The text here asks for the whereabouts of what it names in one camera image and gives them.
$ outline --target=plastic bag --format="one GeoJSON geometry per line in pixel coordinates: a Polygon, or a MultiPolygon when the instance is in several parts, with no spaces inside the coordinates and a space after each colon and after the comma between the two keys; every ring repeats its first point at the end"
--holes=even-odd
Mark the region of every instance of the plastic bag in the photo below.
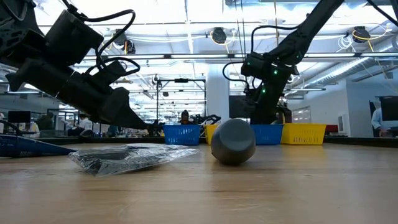
{"type": "Polygon", "coordinates": [[[111,149],[90,149],[72,152],[68,158],[95,177],[122,174],[156,166],[185,156],[198,149],[162,144],[128,144],[111,149]]]}

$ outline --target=ceiling duct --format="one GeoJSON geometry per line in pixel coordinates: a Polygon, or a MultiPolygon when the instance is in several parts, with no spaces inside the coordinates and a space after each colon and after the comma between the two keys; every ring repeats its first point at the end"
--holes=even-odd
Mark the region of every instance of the ceiling duct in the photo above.
{"type": "MultiPolygon", "coordinates": [[[[398,51],[398,41],[397,36],[393,36],[392,38],[388,38],[385,41],[382,41],[380,44],[377,44],[374,47],[375,52],[393,52],[398,51]]],[[[342,78],[353,75],[357,72],[364,70],[364,67],[369,68],[377,65],[377,62],[373,58],[364,57],[358,58],[356,60],[339,63],[335,65],[315,77],[311,78],[305,83],[299,84],[295,86],[296,88],[308,88],[317,84],[326,85],[328,83],[337,82],[342,78]]]]}

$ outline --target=metal frame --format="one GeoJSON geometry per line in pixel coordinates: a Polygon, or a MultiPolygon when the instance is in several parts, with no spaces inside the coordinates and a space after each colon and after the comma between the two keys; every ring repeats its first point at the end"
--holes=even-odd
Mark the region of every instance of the metal frame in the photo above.
{"type": "MultiPolygon", "coordinates": [[[[156,83],[156,120],[159,120],[159,93],[170,82],[178,82],[179,80],[181,80],[181,79],[177,78],[177,79],[173,79],[173,80],[158,80],[157,81],[157,83],[156,83]],[[164,86],[162,86],[161,89],[159,89],[159,84],[162,83],[162,82],[166,82],[166,84],[164,86]]],[[[194,82],[197,86],[199,86],[199,84],[197,82],[203,82],[205,84],[205,88],[204,89],[200,88],[200,89],[205,93],[205,116],[206,116],[206,111],[207,111],[207,109],[206,109],[206,107],[207,107],[206,80],[202,80],[202,79],[200,79],[200,80],[199,79],[184,79],[184,78],[183,78],[183,80],[188,81],[188,82],[194,82]]]]}

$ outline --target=table surface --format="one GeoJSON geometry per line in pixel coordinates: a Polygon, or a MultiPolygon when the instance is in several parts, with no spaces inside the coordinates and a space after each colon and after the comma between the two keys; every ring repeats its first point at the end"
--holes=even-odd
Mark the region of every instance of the table surface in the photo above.
{"type": "Polygon", "coordinates": [[[0,159],[0,223],[397,223],[395,149],[267,146],[225,167],[199,148],[102,178],[65,156],[0,159]]]}

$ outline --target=wooden table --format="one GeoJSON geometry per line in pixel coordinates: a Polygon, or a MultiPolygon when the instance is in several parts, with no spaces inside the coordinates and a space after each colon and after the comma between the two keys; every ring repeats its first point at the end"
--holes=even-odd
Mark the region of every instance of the wooden table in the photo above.
{"type": "Polygon", "coordinates": [[[64,156],[0,159],[0,223],[397,223],[395,149],[258,147],[240,167],[200,149],[103,178],[64,156]]]}

